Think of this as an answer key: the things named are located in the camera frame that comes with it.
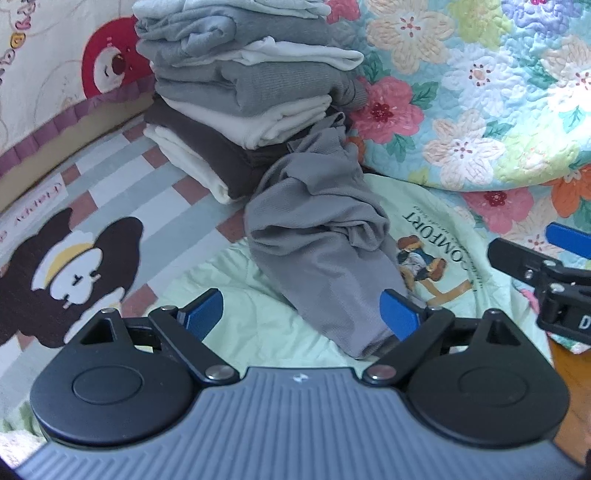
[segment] striped blanket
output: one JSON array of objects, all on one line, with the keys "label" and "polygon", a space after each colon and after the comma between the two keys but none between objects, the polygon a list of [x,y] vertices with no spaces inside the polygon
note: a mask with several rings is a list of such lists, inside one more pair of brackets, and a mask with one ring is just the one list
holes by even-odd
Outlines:
[{"label": "striped blanket", "polygon": [[[95,311],[114,304],[124,316],[142,315],[170,280],[243,237],[242,205],[216,202],[143,136],[144,126],[136,119],[88,146],[0,216],[0,284],[5,280],[0,288],[0,418],[26,398],[34,378],[59,351],[49,347],[62,345]],[[71,212],[64,212],[68,207]],[[141,221],[141,239],[121,223],[125,218]],[[34,234],[29,246],[19,247]],[[99,244],[102,263],[100,258],[95,263],[102,278],[87,287],[100,292],[91,294],[83,291],[85,274],[76,269],[89,274]],[[77,265],[81,258],[90,267]],[[72,283],[79,282],[60,291],[56,279],[72,269]],[[7,294],[6,283],[26,281],[37,290]],[[82,321],[47,321],[54,304],[60,317],[84,309]]]}]

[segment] folded dark brown shirt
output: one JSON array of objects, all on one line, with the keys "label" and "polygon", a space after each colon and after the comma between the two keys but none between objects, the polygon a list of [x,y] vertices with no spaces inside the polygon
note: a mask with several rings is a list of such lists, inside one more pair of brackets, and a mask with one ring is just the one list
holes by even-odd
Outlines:
[{"label": "folded dark brown shirt", "polygon": [[[330,107],[327,114],[336,111]],[[285,143],[245,150],[217,130],[176,111],[158,94],[154,95],[154,103],[144,113],[144,119],[173,131],[209,164],[227,185],[228,195],[233,199],[251,195],[269,167],[290,153],[288,143],[305,137],[311,128],[295,134]]]}]

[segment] folded clothes stack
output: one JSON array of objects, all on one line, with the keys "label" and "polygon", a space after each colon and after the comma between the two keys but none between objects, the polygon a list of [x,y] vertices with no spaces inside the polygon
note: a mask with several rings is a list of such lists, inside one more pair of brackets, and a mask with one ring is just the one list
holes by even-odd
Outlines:
[{"label": "folded clothes stack", "polygon": [[221,203],[251,195],[327,115],[367,101],[363,54],[333,44],[308,0],[138,0],[137,50],[156,76],[145,135]]}]

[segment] purple ruffle trim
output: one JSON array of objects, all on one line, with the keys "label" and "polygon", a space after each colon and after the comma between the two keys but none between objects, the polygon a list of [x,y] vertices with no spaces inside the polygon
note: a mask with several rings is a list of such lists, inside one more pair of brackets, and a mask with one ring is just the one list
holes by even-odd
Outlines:
[{"label": "purple ruffle trim", "polygon": [[43,145],[57,137],[66,128],[91,113],[103,103],[122,103],[137,100],[142,93],[154,90],[154,76],[139,79],[137,82],[124,85],[112,92],[103,93],[64,110],[31,135],[21,140],[10,150],[0,156],[0,179],[27,157],[33,155]]}]

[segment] crumpled gray fabric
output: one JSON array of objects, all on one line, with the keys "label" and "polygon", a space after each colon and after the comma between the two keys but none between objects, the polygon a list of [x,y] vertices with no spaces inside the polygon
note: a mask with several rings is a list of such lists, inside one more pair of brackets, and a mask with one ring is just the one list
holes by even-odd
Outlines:
[{"label": "crumpled gray fabric", "polygon": [[[323,128],[327,122],[330,128]],[[245,211],[252,257],[317,331],[355,358],[392,339],[379,299],[407,296],[389,220],[344,149],[341,115],[317,124],[263,177]]]}]

